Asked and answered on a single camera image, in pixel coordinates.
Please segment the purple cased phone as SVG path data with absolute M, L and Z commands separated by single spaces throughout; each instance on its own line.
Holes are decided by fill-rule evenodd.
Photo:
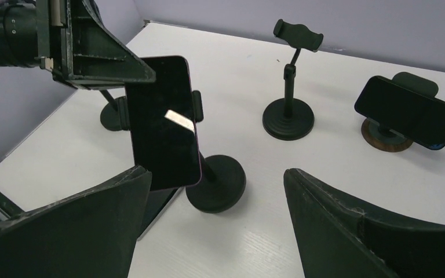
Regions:
M 133 157 L 152 173 L 152 191 L 197 184 L 202 178 L 187 60 L 150 57 L 154 83 L 127 85 Z

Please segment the brown-base small phone stand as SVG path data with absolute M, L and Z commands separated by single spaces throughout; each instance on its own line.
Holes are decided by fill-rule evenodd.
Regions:
M 354 104 L 355 111 L 365 117 L 362 137 L 380 151 L 409 149 L 414 139 L 408 135 L 407 125 L 415 124 L 414 108 L 422 98 L 434 99 L 438 91 L 436 82 L 409 72 L 399 72 L 391 79 L 370 78 Z

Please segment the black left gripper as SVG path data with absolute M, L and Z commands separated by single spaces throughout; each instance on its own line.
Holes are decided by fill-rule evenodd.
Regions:
M 92 1 L 0 1 L 0 67 L 39 67 L 89 90 L 156 80 L 106 29 Z

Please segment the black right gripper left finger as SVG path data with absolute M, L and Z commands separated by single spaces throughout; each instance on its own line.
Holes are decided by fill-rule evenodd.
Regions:
M 0 277 L 127 277 L 151 180 L 132 167 L 0 221 Z

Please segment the black ball-joint phone stand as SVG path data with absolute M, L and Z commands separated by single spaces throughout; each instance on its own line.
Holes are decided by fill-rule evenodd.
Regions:
M 185 190 L 189 202 L 204 213 L 216 214 L 230 209 L 240 200 L 246 188 L 242 165 L 227 155 L 199 157 L 202 179 Z

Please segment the silver-edged black phone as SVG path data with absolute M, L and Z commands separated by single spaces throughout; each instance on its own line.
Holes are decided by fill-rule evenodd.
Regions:
M 181 188 L 174 188 L 149 193 L 137 241 L 141 240 L 181 191 Z

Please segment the black round-base phone stand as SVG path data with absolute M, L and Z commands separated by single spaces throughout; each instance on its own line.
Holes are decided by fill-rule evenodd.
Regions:
M 270 136 L 278 140 L 294 141 L 308 135 L 315 123 L 312 108 L 294 97 L 296 62 L 303 49 L 316 53 L 324 35 L 311 31 L 303 24 L 292 24 L 283 19 L 276 22 L 273 34 L 295 49 L 295 52 L 283 70 L 284 97 L 267 105 L 262 115 L 262 125 Z

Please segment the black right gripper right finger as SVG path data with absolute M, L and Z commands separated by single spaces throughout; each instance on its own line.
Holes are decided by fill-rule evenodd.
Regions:
M 305 277 L 445 277 L 445 225 L 394 213 L 304 170 L 283 175 Z

